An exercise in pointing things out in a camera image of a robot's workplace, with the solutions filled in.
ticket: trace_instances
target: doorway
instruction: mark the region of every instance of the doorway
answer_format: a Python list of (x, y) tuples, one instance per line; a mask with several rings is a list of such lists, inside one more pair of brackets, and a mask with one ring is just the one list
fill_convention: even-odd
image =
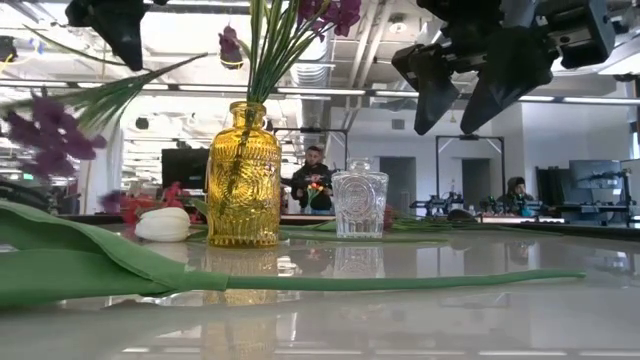
[(380, 171), (389, 175), (387, 204), (400, 213), (412, 214), (409, 205), (416, 200), (416, 158), (380, 157)]
[(462, 196), (464, 205), (480, 209), (480, 201), (491, 195), (491, 160), (462, 159)]

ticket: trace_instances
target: reflective table surface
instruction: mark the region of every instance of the reflective table surface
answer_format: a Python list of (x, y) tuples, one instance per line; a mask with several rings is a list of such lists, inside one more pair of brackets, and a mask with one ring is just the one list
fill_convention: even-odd
[(640, 245), (516, 232), (429, 236), (449, 242), (292, 240), (272, 251), (141, 246), (232, 274), (393, 278), (568, 268), (587, 277), (437, 291), (231, 290), (68, 300), (1, 311), (0, 358), (640, 358)]

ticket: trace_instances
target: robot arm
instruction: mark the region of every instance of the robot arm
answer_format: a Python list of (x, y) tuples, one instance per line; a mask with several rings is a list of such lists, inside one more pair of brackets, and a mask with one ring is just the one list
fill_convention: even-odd
[(462, 118), (470, 134), (521, 96), (551, 82), (551, 65), (599, 64), (615, 45), (602, 0), (417, 0), (445, 22), (448, 42), (399, 50), (392, 64), (419, 92), (414, 129), (426, 134), (459, 98), (454, 72), (478, 72)]

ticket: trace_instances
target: yellow glass vase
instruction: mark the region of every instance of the yellow glass vase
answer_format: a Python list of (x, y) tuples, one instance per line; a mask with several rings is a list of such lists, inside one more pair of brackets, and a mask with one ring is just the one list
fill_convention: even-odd
[(280, 144), (262, 129), (262, 104), (235, 102), (230, 111), (233, 127), (215, 137), (209, 152), (209, 244), (275, 246), (280, 228)]

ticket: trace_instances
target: ceiling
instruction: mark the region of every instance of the ceiling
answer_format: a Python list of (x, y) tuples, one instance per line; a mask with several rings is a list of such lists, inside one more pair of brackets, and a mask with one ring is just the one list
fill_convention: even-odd
[[(37, 48), (34, 49), (35, 36), (26, 30), (23, 24), (74, 49), (108, 60), (118, 60), (92, 30), (65, 25), (67, 20), (64, 11), (67, 2), (7, 0), (0, 3), (0, 35), (15, 37), (19, 53), (18, 61), (4, 67), (0, 80), (101, 82), (133, 75), (126, 67), (92, 62), (59, 52), (50, 46), (45, 47), (42, 53), (39, 53)], [(239, 38), (250, 38), (246, 4), (247, 2), (232, 0), (171, 0), (166, 7), (152, 7), (143, 19), (141, 27), (146, 67), (159, 69), (196, 54), (210, 54), (163, 76), (158, 84), (245, 85), (248, 78), (246, 66), (239, 71), (229, 71), (220, 64), (217, 56), (217, 34), (230, 24), (238, 32)], [(390, 0), (386, 5), (384, 2), (380, 6), (378, 4), (378, 1), (363, 1), (363, 19), (359, 25), (352, 28), (349, 36), (329, 37), (325, 43), (315, 44), (314, 48), (303, 56), (304, 61), (294, 67), (293, 73), (302, 73), (309, 67), (326, 69), (326, 81), (318, 84), (331, 88), (403, 88), (401, 77), (390, 65), (391, 58), (397, 50), (413, 45), (423, 29), (427, 30), (427, 38), (432, 38), (441, 22), (428, 11), (417, 7), (412, 0)], [(364, 39), (364, 34), (367, 33), (366, 25), (369, 23), (367, 19), (372, 19), (372, 27), (368, 39)], [(393, 32), (389, 19), (403, 23), (406, 30)], [(359, 63), (360, 71), (354, 76), (352, 69), (354, 59), (358, 58), (361, 40), (366, 42), (366, 48), (362, 62)], [(473, 73), (453, 76), (454, 84), (463, 92), (473, 90), (475, 79)], [(300, 85), (296, 81), (296, 76), (287, 75), (282, 79), (281, 85)], [(585, 75), (557, 77), (552, 84), (536, 90), (536, 93), (599, 96), (613, 90), (615, 82), (610, 76)], [(213, 136), (229, 125), (229, 104), (239, 99), (239, 95), (169, 95), (142, 95), (128, 110), (123, 122), (127, 173), (157, 178), (160, 171), (160, 150), (175, 147), (176, 139), (185, 140), (193, 147), (208, 146)], [(0, 102), (28, 96), (29, 89), (0, 87)], [(309, 102), (326, 103), (331, 110), (323, 112), (322, 107), (308, 110), (305, 104)], [(344, 98), (340, 97), (309, 100), (281, 96), (274, 97), (266, 105), (268, 117), (276, 127), (317, 125), (328, 128), (342, 126), (346, 104)], [(366, 99), (360, 105), (363, 109), (355, 116), (350, 135), (381, 138), (417, 136), (412, 131), (414, 111), (400, 110), (394, 113), (375, 104), (375, 101)], [(136, 128), (135, 120), (139, 117), (150, 120), (151, 126), (148, 130)], [(454, 117), (459, 120), (461, 113), (456, 112)], [(445, 115), (445, 118), (446, 121), (442, 121), (433, 134), (459, 133), (459, 123), (452, 122), (449, 114)], [(388, 127), (393, 119), (406, 120), (405, 130), (389, 133)], [(284, 176), (295, 170), (296, 166), (291, 164), (301, 155), (306, 144), (298, 135), (290, 132), (279, 133), (281, 140), (287, 141), (283, 150), (289, 163), (283, 169)], [(2, 159), (6, 159), (9, 152), (15, 154), (20, 152), (20, 149), (10, 148), (6, 141), (0, 142), (0, 166)]]

